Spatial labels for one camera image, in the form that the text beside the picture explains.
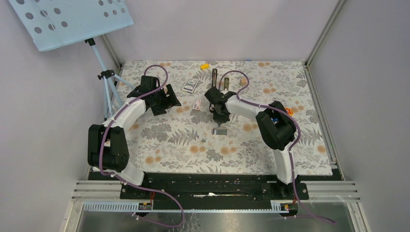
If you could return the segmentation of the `grey staple strip block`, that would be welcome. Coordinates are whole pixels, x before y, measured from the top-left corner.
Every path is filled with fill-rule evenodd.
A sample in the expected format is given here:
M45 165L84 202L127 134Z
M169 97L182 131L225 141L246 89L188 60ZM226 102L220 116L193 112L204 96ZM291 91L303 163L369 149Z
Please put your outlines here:
M222 129L222 128L214 128L212 130L213 135L227 135L227 129Z

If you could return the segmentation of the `red white staple box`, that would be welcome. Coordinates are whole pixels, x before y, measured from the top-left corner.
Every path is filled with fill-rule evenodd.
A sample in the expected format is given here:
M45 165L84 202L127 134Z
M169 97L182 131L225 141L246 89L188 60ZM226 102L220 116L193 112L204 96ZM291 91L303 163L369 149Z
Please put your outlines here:
M201 100L201 99L195 99L194 102L193 102L192 109L193 109L193 110L200 111L200 109L201 109L201 103L202 103L202 100Z

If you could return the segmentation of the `beige oblong plastic case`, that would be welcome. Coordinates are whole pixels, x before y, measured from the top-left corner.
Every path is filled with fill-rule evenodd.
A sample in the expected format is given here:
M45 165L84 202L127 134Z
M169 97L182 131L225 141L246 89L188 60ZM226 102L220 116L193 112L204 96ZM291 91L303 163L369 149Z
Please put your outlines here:
M223 80L223 90L229 90L230 79L228 77L224 77Z

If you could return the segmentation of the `black stapler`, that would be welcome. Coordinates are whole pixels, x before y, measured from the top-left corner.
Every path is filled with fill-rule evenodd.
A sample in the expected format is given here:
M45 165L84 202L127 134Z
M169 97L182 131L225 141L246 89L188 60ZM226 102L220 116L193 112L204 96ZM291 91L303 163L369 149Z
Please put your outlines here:
M213 69L211 73L211 86L215 87L217 84L217 76L218 76L218 70Z

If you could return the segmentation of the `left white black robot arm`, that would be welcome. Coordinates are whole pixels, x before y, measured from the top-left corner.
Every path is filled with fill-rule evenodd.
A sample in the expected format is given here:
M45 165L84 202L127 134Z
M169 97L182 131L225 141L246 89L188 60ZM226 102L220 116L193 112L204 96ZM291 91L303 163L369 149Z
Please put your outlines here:
M126 132L147 110L158 116L173 106L181 106L181 103L171 84L161 85L157 77L143 75L140 85L127 95L122 107L112 117L103 124L90 126L88 164L132 185L131 191L137 198L147 197L150 186L143 181L145 173L129 160Z

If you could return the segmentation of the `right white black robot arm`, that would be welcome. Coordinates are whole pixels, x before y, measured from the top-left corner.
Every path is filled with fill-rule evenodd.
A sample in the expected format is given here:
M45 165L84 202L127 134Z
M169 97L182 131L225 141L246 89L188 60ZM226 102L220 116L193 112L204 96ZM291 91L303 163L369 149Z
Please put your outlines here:
M300 139L300 135L295 137L300 128L284 106L278 101L269 105L256 104L232 91L224 94L216 87L207 90L205 98L213 106L213 120L219 126L227 123L231 114L256 120L262 140L274 153L277 178L281 182L277 186L278 195L284 199L291 198L297 190L291 150Z

